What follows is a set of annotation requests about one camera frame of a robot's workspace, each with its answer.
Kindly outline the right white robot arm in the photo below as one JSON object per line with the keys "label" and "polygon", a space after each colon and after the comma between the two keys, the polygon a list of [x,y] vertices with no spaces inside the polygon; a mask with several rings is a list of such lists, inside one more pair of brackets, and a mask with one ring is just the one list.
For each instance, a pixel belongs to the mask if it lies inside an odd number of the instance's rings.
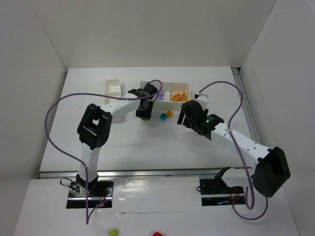
{"label": "right white robot arm", "polygon": [[201,94],[196,99],[181,105],[178,124],[192,129],[198,135],[221,144],[235,154],[241,153],[249,169],[223,168],[215,176],[218,188],[252,186],[267,198],[273,195],[290,178],[290,170],[284,151],[279,147],[269,148],[249,139],[214,114],[208,114],[208,96]]}

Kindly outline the orange oval lego piece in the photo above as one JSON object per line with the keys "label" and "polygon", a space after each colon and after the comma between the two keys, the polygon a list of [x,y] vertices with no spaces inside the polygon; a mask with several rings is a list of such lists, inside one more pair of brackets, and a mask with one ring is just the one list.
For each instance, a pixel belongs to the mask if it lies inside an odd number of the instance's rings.
{"label": "orange oval lego piece", "polygon": [[174,102],[180,102],[182,101],[182,94],[181,93],[175,93],[172,95],[172,101]]}

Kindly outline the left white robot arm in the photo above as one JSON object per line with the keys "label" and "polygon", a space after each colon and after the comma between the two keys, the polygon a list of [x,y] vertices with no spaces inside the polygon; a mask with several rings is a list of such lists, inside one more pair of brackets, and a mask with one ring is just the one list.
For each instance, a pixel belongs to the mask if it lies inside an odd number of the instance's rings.
{"label": "left white robot arm", "polygon": [[122,98],[98,106],[90,104],[79,123],[77,133],[81,142],[81,160],[76,182],[90,195],[98,181],[98,159],[101,147],[108,141],[112,122],[135,111],[140,119],[150,120],[154,97],[160,92],[151,82],[143,88],[131,89]]}

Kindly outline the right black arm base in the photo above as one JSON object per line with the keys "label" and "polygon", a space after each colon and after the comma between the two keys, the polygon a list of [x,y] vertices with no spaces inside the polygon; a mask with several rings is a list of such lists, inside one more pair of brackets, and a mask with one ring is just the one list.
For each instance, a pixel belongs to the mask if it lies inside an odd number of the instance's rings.
{"label": "right black arm base", "polygon": [[199,180],[196,191],[201,194],[203,207],[232,205],[234,200],[236,205],[245,204],[243,188],[241,186],[228,187],[222,180],[223,174],[229,169],[230,167],[225,167],[214,177]]}

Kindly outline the yellow orange lego brick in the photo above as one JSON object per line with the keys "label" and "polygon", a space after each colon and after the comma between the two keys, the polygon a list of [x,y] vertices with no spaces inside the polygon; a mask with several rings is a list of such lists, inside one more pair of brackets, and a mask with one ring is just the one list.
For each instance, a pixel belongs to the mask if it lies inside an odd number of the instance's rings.
{"label": "yellow orange lego brick", "polygon": [[182,102],[187,102],[189,100],[189,94],[186,92],[182,93]]}

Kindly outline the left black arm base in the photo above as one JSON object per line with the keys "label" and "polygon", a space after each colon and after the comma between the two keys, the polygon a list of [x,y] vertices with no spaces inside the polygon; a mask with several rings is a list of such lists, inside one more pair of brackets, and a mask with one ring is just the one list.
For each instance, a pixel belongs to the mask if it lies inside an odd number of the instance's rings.
{"label": "left black arm base", "polygon": [[[67,209],[85,208],[86,190],[77,182],[69,178],[61,178],[60,185],[69,188],[67,198]],[[113,181],[99,181],[96,187],[88,195],[88,208],[111,208],[113,196]]]}

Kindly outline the large white three-compartment tray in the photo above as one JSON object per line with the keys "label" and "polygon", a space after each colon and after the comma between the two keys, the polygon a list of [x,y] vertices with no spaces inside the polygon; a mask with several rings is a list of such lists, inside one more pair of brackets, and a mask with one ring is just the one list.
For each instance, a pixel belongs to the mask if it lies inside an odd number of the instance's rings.
{"label": "large white three-compartment tray", "polygon": [[190,84],[162,82],[158,99],[154,102],[154,110],[180,111],[181,105],[190,100]]}

